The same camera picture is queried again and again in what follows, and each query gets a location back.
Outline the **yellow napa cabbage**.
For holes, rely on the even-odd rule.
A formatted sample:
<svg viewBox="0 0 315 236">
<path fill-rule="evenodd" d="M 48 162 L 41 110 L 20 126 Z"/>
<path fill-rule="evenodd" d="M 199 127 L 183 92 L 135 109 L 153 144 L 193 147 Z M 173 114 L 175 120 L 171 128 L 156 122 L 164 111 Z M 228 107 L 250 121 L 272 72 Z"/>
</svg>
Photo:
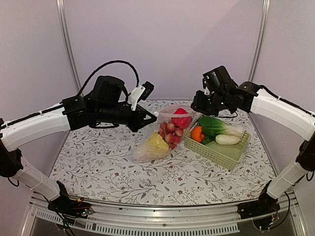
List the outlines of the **yellow napa cabbage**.
<svg viewBox="0 0 315 236">
<path fill-rule="evenodd" d="M 132 159 L 136 163 L 143 163 L 163 158 L 168 153 L 168 143 L 160 134 L 154 132 L 146 142 L 134 149 Z"/>
</svg>

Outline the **clear zip top bag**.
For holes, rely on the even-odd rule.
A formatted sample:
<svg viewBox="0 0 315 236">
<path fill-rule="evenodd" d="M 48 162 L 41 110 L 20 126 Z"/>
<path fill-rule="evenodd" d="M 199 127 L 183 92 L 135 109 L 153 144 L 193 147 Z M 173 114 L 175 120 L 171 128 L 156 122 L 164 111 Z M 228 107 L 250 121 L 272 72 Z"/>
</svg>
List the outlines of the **clear zip top bag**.
<svg viewBox="0 0 315 236">
<path fill-rule="evenodd" d="M 157 123 L 154 132 L 130 154 L 135 163 L 165 158 L 176 149 L 191 128 L 196 112 L 186 105 L 171 105 L 155 112 L 155 115 Z"/>
</svg>

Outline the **red bell pepper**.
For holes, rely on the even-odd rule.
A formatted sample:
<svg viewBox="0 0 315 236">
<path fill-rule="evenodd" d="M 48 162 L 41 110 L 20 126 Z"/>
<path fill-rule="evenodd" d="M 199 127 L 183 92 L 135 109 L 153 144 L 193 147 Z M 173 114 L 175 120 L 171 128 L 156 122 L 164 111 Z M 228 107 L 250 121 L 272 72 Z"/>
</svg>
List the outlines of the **red bell pepper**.
<svg viewBox="0 0 315 236">
<path fill-rule="evenodd" d="M 178 108 L 174 114 L 185 115 L 188 113 L 186 110 L 182 108 Z M 180 129 L 187 129 L 192 122 L 192 117 L 174 117 L 174 118 L 171 118 L 171 122 Z"/>
</svg>

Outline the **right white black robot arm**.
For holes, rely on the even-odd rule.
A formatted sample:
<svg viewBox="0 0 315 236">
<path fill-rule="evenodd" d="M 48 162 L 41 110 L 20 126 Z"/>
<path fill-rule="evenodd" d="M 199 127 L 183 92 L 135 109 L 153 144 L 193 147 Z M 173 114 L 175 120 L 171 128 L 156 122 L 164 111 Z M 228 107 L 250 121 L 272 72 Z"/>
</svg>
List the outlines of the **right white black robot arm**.
<svg viewBox="0 0 315 236">
<path fill-rule="evenodd" d="M 296 159 L 265 185 L 258 200 L 238 205 L 242 219 L 279 210 L 278 198 L 315 170 L 315 114 L 273 94 L 266 86 L 249 81 L 237 85 L 224 66 L 203 74 L 203 88 L 191 104 L 196 112 L 218 116 L 222 110 L 233 113 L 240 109 L 275 121 L 304 140 Z"/>
</svg>

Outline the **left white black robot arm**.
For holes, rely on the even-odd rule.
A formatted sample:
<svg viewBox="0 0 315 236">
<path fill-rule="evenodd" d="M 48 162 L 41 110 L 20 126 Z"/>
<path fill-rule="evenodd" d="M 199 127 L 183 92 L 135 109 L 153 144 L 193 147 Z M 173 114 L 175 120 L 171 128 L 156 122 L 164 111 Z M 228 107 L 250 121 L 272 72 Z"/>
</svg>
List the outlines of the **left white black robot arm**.
<svg viewBox="0 0 315 236">
<path fill-rule="evenodd" d="M 65 186 L 53 181 L 30 164 L 20 151 L 29 142 L 51 134 L 127 126 L 137 132 L 156 121 L 156 117 L 138 103 L 153 91 L 149 82 L 128 93 L 122 80 L 99 76 L 85 96 L 76 95 L 46 109 L 13 121 L 0 123 L 0 175 L 24 183 L 48 201 L 48 208 L 67 218 L 87 218 L 93 212 L 83 199 L 69 198 Z"/>
</svg>

